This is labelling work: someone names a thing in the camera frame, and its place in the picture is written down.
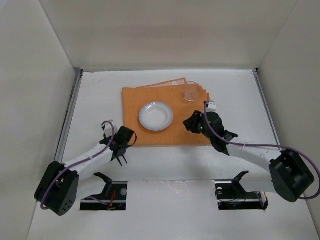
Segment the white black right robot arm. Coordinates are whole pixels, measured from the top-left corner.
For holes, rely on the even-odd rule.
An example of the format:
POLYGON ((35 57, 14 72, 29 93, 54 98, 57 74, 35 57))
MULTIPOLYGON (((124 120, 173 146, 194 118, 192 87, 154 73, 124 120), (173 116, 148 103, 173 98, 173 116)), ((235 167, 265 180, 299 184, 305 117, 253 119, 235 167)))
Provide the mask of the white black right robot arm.
POLYGON ((305 154, 286 146, 248 143, 226 130, 220 116, 213 111, 196 110, 183 125, 187 131, 205 136, 219 153, 243 159, 266 172, 264 176, 251 177, 245 170, 229 179, 227 186, 232 189, 234 198, 246 193, 268 192, 290 203, 306 199, 303 194, 315 177, 305 164, 305 154))

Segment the orange cloth placemat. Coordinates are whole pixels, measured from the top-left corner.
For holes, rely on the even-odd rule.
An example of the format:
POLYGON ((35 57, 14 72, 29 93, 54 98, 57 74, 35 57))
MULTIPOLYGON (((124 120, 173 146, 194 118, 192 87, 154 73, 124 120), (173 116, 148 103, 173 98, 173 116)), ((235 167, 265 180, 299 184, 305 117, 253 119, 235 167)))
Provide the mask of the orange cloth placemat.
POLYGON ((200 85, 193 101, 185 99, 183 85, 124 87, 124 126, 135 131, 136 146, 206 146, 210 141, 187 131, 183 122, 194 111, 203 111, 209 99, 210 94, 200 85))

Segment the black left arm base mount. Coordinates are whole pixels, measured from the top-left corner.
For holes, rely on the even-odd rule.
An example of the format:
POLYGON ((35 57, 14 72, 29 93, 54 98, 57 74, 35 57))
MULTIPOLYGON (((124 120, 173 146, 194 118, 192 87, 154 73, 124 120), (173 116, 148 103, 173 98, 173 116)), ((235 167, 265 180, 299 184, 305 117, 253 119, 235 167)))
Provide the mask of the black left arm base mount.
POLYGON ((94 174, 104 182, 99 194, 91 194, 80 201, 80 211, 125 211, 127 208, 128 182, 113 181, 106 175, 94 174))

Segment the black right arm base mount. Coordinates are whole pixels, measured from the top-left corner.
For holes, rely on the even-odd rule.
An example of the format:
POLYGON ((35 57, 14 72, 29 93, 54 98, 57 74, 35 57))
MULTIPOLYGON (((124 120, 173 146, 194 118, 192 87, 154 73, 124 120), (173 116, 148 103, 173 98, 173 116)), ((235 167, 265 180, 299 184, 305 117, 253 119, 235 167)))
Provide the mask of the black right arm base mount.
POLYGON ((220 211, 262 210, 269 206, 267 195, 260 191, 247 192, 240 181, 249 171, 242 171, 233 179, 215 181, 214 195, 220 211))

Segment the clear drinking glass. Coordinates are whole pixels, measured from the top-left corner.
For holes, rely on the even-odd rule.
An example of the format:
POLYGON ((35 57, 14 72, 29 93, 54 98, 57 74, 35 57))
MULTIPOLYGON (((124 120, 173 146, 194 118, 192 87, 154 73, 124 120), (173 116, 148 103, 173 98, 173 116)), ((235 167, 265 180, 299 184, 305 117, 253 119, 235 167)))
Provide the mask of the clear drinking glass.
POLYGON ((200 85, 194 81, 187 81, 184 84, 184 99, 187 102, 193 102, 197 99, 200 85))

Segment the white ceramic plate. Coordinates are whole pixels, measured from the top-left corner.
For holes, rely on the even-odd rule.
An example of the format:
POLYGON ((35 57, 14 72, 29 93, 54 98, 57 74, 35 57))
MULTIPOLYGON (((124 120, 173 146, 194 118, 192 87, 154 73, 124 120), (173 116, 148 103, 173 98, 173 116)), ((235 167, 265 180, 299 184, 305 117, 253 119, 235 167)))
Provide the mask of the white ceramic plate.
POLYGON ((153 101, 141 108, 138 119, 145 129, 158 132, 165 130, 172 124, 174 113, 168 104, 161 101, 153 101))

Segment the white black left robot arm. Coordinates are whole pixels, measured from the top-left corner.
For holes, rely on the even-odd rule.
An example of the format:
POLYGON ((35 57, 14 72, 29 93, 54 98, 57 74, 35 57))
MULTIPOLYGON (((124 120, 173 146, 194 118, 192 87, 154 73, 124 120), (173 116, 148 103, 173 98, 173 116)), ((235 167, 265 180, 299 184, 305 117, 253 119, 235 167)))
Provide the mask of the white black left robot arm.
POLYGON ((128 180, 187 180, 186 147, 137 148, 138 136, 113 120, 104 121, 102 140, 66 162, 50 163, 35 191, 42 210, 65 215, 79 201, 83 211, 124 211, 128 180))

